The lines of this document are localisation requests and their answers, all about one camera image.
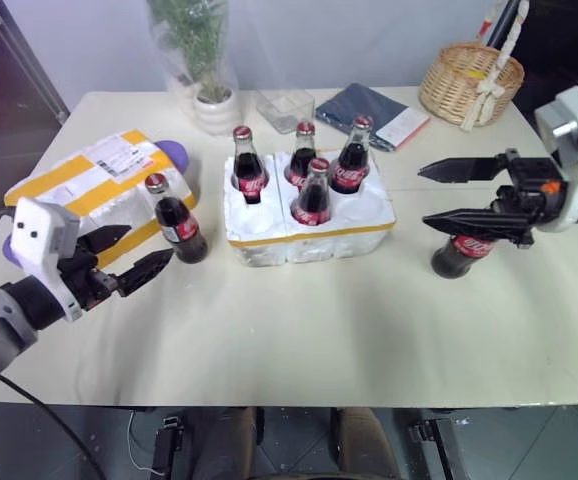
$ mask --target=red bottle label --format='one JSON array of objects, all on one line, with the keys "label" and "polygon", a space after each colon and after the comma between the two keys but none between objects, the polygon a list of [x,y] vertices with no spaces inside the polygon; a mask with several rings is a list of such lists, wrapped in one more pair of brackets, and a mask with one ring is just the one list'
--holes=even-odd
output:
[{"label": "red bottle label", "polygon": [[173,243],[180,243],[189,240],[196,233],[198,233],[198,222],[189,214],[186,221],[175,227],[167,227],[161,225],[162,233],[167,240]]},{"label": "red bottle label", "polygon": [[329,209],[323,210],[322,212],[307,212],[300,208],[297,204],[294,204],[291,208],[291,215],[296,219],[298,223],[303,225],[308,225],[310,227],[315,227],[321,223],[325,223],[329,220]]},{"label": "red bottle label", "polygon": [[288,170],[287,172],[289,175],[287,177],[287,181],[294,187],[298,187],[298,190],[302,190],[302,187],[304,186],[307,179],[305,177],[301,177],[297,173],[292,172],[291,170]]},{"label": "red bottle label", "polygon": [[483,258],[493,250],[494,243],[476,240],[466,235],[458,235],[453,240],[453,246],[463,255],[470,258]]},{"label": "red bottle label", "polygon": [[333,182],[344,188],[355,188],[360,185],[365,177],[365,169],[347,170],[342,168],[338,163],[333,171]]},{"label": "red bottle label", "polygon": [[254,179],[238,179],[240,191],[245,197],[257,197],[260,191],[267,185],[267,175],[262,174]]}]

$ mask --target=floor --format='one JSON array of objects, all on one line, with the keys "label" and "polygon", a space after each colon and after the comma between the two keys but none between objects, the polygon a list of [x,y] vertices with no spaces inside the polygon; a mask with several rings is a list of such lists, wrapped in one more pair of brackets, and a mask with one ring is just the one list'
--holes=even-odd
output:
[{"label": "floor", "polygon": [[[127,455],[130,410],[55,406],[55,411],[94,452],[110,480],[141,480]],[[155,432],[163,417],[183,410],[157,408],[136,414],[132,451],[150,465]],[[203,409],[207,418],[220,409]],[[375,410],[404,478],[444,479],[433,444],[414,444],[406,428],[413,418],[448,417],[454,422],[464,465],[473,480],[578,480],[578,406],[520,409]],[[256,451],[254,475],[333,472],[327,449],[329,410],[266,408],[264,440]],[[186,478],[190,442],[176,455],[174,478]],[[88,462],[33,405],[0,403],[0,479],[93,480]]]}]

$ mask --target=white wall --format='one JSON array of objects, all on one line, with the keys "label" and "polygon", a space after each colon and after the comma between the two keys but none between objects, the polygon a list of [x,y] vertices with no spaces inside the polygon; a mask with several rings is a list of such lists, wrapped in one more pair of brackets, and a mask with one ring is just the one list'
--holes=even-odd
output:
[{"label": "white wall", "polygon": [[[69,108],[90,90],[161,90],[145,0],[5,0]],[[493,0],[230,0],[242,88],[412,85],[472,39]]]}]

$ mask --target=styrofoam box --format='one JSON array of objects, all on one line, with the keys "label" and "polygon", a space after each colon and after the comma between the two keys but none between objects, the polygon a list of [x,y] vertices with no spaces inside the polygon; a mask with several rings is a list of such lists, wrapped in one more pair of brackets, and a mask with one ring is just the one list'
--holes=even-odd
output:
[{"label": "styrofoam box", "polygon": [[[330,162],[339,151],[320,151]],[[291,215],[298,189],[284,177],[291,154],[276,153],[263,159],[269,183],[261,203],[247,205],[231,183],[233,158],[225,164],[225,226],[227,240],[238,258],[248,266],[304,263],[364,255],[373,251],[394,226],[396,217],[378,169],[370,155],[369,174],[355,194],[342,195],[329,189],[331,220],[310,227]]]}]

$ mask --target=white table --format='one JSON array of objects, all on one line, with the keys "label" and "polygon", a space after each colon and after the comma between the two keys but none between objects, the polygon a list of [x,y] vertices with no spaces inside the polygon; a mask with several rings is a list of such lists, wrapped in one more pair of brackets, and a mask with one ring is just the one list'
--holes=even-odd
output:
[{"label": "white table", "polygon": [[[421,108],[415,88],[378,89]],[[317,102],[335,90],[312,92]],[[259,153],[290,150],[243,95]],[[536,232],[518,251],[500,244],[460,280],[429,266],[446,236],[425,214],[479,207],[495,185],[447,186],[419,167],[515,146],[545,154],[519,112],[471,134],[432,119],[397,153],[375,152],[398,223],[372,254],[262,269],[241,266],[225,239],[222,169],[229,138],[199,132],[166,93],[91,93],[38,168],[97,139],[138,128],[187,147],[200,187],[195,210],[211,252],[198,265],[172,261],[149,286],[115,297],[75,324],[40,334],[6,374],[42,400],[98,405],[367,405],[467,407],[578,403],[578,227]],[[345,135],[318,123],[318,147]],[[10,222],[0,222],[0,248]],[[155,236],[125,255],[123,271],[165,248]],[[0,254],[0,284],[21,273]],[[0,401],[20,398],[0,385]]]}]

